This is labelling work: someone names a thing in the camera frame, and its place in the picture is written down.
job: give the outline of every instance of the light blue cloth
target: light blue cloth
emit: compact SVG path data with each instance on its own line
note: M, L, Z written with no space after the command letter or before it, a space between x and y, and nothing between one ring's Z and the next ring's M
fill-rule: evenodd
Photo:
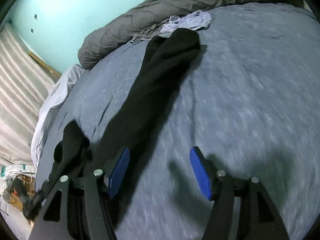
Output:
M165 23L160 31L162 34L172 34L176 29L185 28L193 31L207 29L212 21L208 12L196 11L184 17L171 16L168 23Z

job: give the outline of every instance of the cardboard box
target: cardboard box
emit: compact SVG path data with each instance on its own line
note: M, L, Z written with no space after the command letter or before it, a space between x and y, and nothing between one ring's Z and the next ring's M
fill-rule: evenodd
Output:
M23 180L23 184L27 189L28 195L32 196L35 193L35 180L32 177L26 175L19 175L18 178ZM22 212L22 203L18 198L16 192L11 193L10 205L17 208Z

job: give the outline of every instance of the gray comforter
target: gray comforter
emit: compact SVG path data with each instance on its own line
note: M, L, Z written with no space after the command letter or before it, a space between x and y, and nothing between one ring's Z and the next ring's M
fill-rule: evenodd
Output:
M198 10L206 11L219 6L250 2L284 2L303 6L303 0L146 0L90 33L79 49L79 62L82 68L92 69L99 60L131 40L135 34L172 15L184 16Z
M117 236L202 235L212 203L189 163L197 145L233 176L257 176L290 238L301 240L320 212L320 26L311 12L284 4L234 5L210 14L210 28L198 32L202 53L156 140L141 153L136 183L121 194ZM68 122L75 119L92 145L100 140L139 73L146 45L125 44L84 72L49 133L37 189Z

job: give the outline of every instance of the blue gripper pad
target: blue gripper pad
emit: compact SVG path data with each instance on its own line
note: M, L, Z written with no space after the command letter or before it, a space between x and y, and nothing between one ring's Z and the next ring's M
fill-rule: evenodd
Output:
M124 149L119 161L117 162L115 168L113 169L109 177L109 190L108 195L113 198L118 194L122 179L124 177L125 171L127 170L130 161L130 150L128 148Z
M208 200L212 200L213 193L211 190L211 185L212 179L214 179L214 174L208 161L204 158L197 146L190 150L190 162L196 175L202 195L204 195Z

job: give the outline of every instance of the wrinkled fabric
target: wrinkled fabric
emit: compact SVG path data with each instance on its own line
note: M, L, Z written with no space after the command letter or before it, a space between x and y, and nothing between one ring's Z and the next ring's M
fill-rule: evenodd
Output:
M0 32L0 166L32 164L38 113L54 85L21 43L7 23Z
M284 2L303 7L303 0L146 0L90 33L78 51L79 62L82 68L92 69L99 60L130 41L135 34L172 15L184 16L198 10L249 2Z
M67 69L40 108L39 120L31 141L31 157L36 168L39 165L44 144L57 113L83 72L84 69L77 64Z
M308 10L287 4L209 13L209 28L197 32L199 57L112 203L117 237L201 239L212 203L201 195L189 161L190 148L198 146L233 177L259 178L290 239L302 240L320 213L320 25ZM147 44L125 44L84 72L49 133L36 188L48 178L68 122L75 119L91 145L100 142Z
M135 166L142 154L137 148L149 141L164 109L172 104L172 94L179 88L190 62L199 51L199 36L188 29L178 29L170 38L154 37L146 47L139 75L128 97L110 120L96 149L87 151L89 141L76 121L66 125L63 139L54 150L49 181L41 188L44 197L48 197L63 175L73 179L103 169L123 146L130 149L130 166Z
M212 18L210 13L196 11L188 14L185 17L171 16L168 23L165 23L160 31L160 34L172 33L179 28L186 28L189 30L207 29L211 23Z
M208 12L196 11L184 17L171 16L160 24L154 24L144 29L142 32L135 34L130 42L137 43L139 41L150 41L154 36L168 38L179 28L189 30L207 29L212 18Z

